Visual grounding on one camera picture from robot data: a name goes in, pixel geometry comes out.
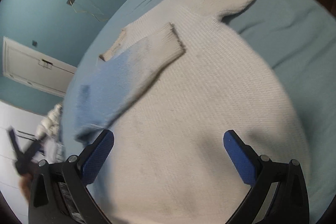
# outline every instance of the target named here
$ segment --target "teal wall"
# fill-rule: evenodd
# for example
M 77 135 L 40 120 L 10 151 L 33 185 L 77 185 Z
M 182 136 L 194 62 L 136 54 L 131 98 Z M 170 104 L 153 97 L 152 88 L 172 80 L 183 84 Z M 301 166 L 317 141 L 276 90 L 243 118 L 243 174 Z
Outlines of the teal wall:
M 39 52 L 78 66 L 85 51 L 106 22 L 75 13 L 67 0 L 2 0 L 0 38 L 9 37 Z M 93 0 L 110 18 L 126 0 Z M 75 8 L 96 12 L 88 0 L 76 0 Z M 32 40 L 38 47 L 32 46 Z M 0 100 L 45 114 L 62 98 L 35 90 L 0 76 Z

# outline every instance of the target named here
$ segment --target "light blue bedsheet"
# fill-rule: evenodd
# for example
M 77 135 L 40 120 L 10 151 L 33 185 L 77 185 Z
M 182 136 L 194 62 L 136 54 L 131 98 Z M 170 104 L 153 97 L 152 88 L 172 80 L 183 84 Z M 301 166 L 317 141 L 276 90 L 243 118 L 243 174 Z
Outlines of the light blue bedsheet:
M 127 0 L 87 50 L 64 99 L 67 156 L 83 149 L 74 140 L 73 115 L 81 81 L 93 72 L 98 55 L 113 44 L 121 28 L 161 1 Z M 312 158 L 307 188 L 315 223 L 336 194 L 336 21 L 314 0 L 256 0 L 223 22 L 273 68 L 302 121 Z

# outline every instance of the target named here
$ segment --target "clothing pile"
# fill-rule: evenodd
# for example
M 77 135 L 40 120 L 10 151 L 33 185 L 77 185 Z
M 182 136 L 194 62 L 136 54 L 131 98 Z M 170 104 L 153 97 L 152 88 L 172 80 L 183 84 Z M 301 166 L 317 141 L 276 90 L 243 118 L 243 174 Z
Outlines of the clothing pile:
M 58 103 L 48 112 L 38 125 L 35 133 L 36 139 L 48 135 L 42 144 L 42 152 L 48 163 L 64 161 L 64 146 L 61 140 L 60 119 L 62 116 L 62 103 Z

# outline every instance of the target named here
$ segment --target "knit fabric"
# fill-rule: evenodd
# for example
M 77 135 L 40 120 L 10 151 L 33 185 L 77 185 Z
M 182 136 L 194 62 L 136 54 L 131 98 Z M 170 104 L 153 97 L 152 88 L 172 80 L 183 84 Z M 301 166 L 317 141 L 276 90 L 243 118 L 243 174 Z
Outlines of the knit fabric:
M 308 145 L 289 98 L 220 22 L 252 1 L 164 0 L 101 55 L 109 60 L 167 23 L 185 48 L 113 126 L 106 183 L 114 206 L 105 213 L 114 221 L 225 223 L 249 190 L 223 147 L 229 129 L 259 155 L 299 160 L 308 182 Z
M 41 120 L 35 132 L 35 138 L 41 139 L 48 135 L 43 143 L 42 150 L 48 163 L 62 162 L 64 158 L 64 146 L 61 142 L 60 119 L 62 116 L 62 103 L 58 103 Z
M 184 53 L 174 28 L 165 24 L 108 62 L 100 61 L 81 85 L 76 105 L 77 139 L 109 128 L 151 85 L 157 75 Z

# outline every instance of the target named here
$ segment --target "white door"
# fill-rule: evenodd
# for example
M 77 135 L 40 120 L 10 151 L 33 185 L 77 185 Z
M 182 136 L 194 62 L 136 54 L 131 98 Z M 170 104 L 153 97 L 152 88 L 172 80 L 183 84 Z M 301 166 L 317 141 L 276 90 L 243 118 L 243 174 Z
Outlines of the white door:
M 3 74 L 17 82 L 63 97 L 76 67 L 23 46 L 3 40 Z

